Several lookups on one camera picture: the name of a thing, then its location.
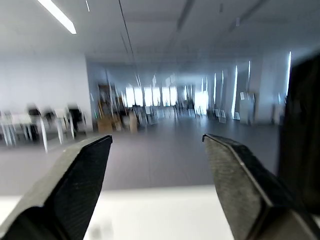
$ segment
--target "table leg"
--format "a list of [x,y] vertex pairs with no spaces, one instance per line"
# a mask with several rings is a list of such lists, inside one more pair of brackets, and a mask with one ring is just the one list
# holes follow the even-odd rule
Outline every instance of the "table leg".
[[27,129],[28,129],[29,138],[31,141],[33,141],[32,134],[31,134],[31,126],[28,125]]
[[14,127],[9,126],[8,130],[9,130],[10,136],[12,136],[12,140],[13,140],[14,145],[17,145]]
[[8,139],[6,127],[1,125],[1,128],[2,128],[2,131],[3,131],[5,144],[8,146],[9,145],[9,139]]
[[25,139],[28,140],[28,132],[27,132],[27,127],[25,125],[22,126],[23,128],[23,133],[24,133],[24,136],[25,136]]
[[47,141],[45,123],[44,123],[44,121],[42,119],[40,120],[40,123],[41,123],[41,132],[42,132],[44,150],[47,153],[48,152],[48,141]]
[[62,120],[61,119],[56,120],[56,128],[58,130],[59,142],[60,142],[60,144],[63,144],[64,143],[64,132],[62,129]]
[[73,119],[72,119],[71,114],[70,114],[70,128],[71,128],[72,138],[75,139],[74,121],[73,121]]

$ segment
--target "ceiling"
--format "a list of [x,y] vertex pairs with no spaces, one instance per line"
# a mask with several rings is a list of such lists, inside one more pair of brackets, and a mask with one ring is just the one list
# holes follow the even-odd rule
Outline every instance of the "ceiling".
[[303,56],[319,46],[318,0],[120,0],[123,16],[119,0],[87,0],[90,12],[85,0],[52,1],[77,34],[37,0],[0,1],[0,55],[84,53],[101,63],[188,70],[244,64],[264,52]]

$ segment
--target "ceiling light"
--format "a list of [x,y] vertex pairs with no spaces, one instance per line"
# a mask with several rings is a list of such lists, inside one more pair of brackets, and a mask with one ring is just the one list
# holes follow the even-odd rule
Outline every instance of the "ceiling light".
[[77,34],[73,22],[51,1],[38,0],[68,31],[72,34]]
[[88,12],[90,12],[90,8],[89,8],[88,1],[87,1],[87,0],[85,0],[85,3],[86,3],[86,7],[88,8]]

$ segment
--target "gray floor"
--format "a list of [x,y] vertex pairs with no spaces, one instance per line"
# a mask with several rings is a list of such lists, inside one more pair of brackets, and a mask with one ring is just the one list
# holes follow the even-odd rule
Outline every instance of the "gray floor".
[[[247,145],[267,169],[274,172],[277,168],[278,128],[275,126],[219,123],[205,117],[169,118],[136,134],[116,132],[112,135],[102,189],[212,184],[202,143],[204,133],[239,141]],[[49,154],[38,145],[0,148],[0,195],[22,195],[50,169],[66,146],[49,144]]]

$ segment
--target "pillar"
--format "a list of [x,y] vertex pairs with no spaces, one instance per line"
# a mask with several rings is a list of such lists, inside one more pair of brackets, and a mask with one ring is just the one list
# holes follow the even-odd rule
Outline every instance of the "pillar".
[[252,59],[248,90],[255,93],[255,123],[272,122],[278,95],[286,93],[288,57],[288,52],[278,52]]

